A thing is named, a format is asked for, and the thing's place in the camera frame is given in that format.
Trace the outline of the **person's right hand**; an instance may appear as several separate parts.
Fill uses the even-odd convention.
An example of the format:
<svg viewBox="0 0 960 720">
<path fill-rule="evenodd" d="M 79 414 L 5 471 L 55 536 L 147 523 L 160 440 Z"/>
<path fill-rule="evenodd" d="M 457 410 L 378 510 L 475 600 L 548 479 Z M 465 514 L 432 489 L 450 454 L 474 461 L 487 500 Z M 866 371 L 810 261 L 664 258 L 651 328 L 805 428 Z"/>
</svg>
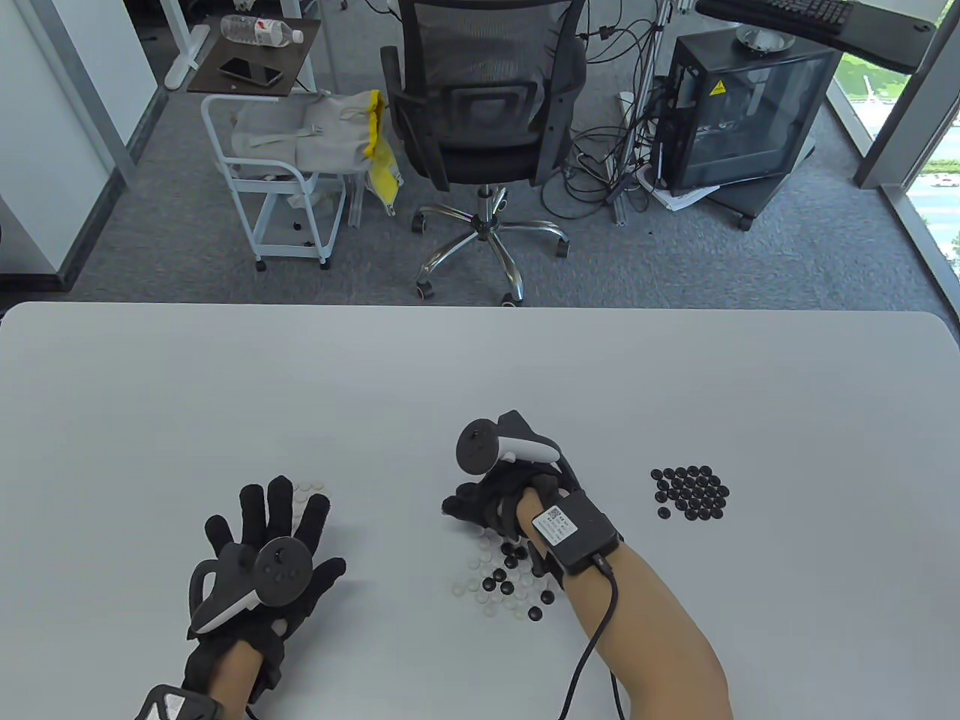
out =
<svg viewBox="0 0 960 720">
<path fill-rule="evenodd" d="M 442 501 L 446 517 L 497 532 L 518 541 L 529 537 L 521 520 L 527 490 L 537 494 L 543 510 L 566 494 L 582 491 L 575 475 L 547 463 L 501 460 L 478 482 L 466 482 Z"/>
</svg>

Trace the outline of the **person's left hand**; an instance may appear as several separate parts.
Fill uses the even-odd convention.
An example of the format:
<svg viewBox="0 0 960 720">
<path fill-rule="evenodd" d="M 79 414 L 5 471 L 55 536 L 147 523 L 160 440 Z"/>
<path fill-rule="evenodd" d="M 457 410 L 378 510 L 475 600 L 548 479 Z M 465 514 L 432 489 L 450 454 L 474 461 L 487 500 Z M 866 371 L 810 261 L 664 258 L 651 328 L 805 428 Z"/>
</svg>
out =
<svg viewBox="0 0 960 720">
<path fill-rule="evenodd" d="M 205 522 L 214 556 L 200 562 L 190 577 L 187 637 L 196 648 L 186 661 L 183 689 L 209 692 L 229 651 L 247 644 L 262 659 L 247 699 L 253 705 L 277 687 L 286 641 L 347 564 L 339 556 L 314 562 L 332 507 L 325 494 L 308 497 L 299 525 L 293 522 L 293 484 L 282 475 L 268 484 L 244 486 L 239 505 L 239 538 L 223 515 Z"/>
</svg>

